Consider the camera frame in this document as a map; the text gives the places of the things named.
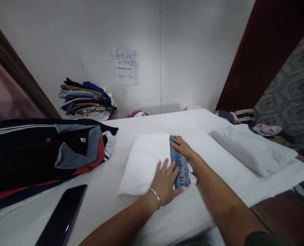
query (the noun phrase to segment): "blue jeans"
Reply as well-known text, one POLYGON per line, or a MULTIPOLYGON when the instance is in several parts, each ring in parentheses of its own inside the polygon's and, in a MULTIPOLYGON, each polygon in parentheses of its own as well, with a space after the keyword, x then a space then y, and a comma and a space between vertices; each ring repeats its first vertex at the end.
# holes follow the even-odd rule
POLYGON ((189 187, 190 185, 190 179, 189 179, 189 171, 187 167, 187 159, 185 156, 183 156, 181 153, 179 153, 176 149, 174 149, 171 144, 176 144, 175 141, 172 140, 173 136, 170 135, 170 156, 171 156, 171 162, 176 161, 175 167, 179 166, 179 172, 178 176, 175 181, 175 188, 180 187, 189 187))

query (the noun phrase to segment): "bangle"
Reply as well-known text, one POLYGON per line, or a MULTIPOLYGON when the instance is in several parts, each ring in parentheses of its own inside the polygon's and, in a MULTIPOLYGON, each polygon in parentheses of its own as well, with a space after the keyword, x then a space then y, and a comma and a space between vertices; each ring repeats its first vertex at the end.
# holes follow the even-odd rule
POLYGON ((158 208, 158 210, 160 209, 160 207, 161 207, 161 199, 160 199, 160 197, 159 197, 159 195, 156 193, 156 191, 153 189, 153 188, 150 188, 150 191, 152 191, 153 193, 154 193, 154 195, 156 196, 156 198, 158 199, 158 202, 159 202, 159 208, 158 208))

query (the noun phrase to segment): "folded white cloth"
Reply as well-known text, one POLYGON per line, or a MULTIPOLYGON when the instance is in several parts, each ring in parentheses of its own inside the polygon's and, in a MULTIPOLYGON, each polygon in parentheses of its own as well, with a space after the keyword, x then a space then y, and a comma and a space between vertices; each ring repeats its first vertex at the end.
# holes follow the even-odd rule
POLYGON ((261 177, 281 170, 298 155, 292 149, 253 133, 246 124, 214 130, 212 135, 226 150, 261 177))
MULTIPOLYGON (((121 180, 118 195, 144 195, 151 187, 155 176, 156 166, 161 161, 161 168, 166 158, 171 164, 170 134, 151 133, 139 135, 129 152, 121 180)), ((196 178, 189 175, 191 183, 196 184, 196 178)))

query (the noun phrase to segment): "smartphone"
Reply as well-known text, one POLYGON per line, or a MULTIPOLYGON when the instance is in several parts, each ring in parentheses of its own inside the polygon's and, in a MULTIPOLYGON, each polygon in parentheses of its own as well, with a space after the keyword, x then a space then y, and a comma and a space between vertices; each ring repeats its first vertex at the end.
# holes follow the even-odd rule
POLYGON ((87 185, 67 189, 58 202, 36 246, 65 246, 87 185))

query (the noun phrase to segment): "patterned curtain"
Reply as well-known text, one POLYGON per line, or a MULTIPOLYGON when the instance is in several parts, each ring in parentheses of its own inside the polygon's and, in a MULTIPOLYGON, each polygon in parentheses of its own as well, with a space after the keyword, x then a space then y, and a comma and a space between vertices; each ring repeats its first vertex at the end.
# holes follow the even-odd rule
POLYGON ((256 123, 281 125, 304 149, 304 37, 254 107, 256 123))

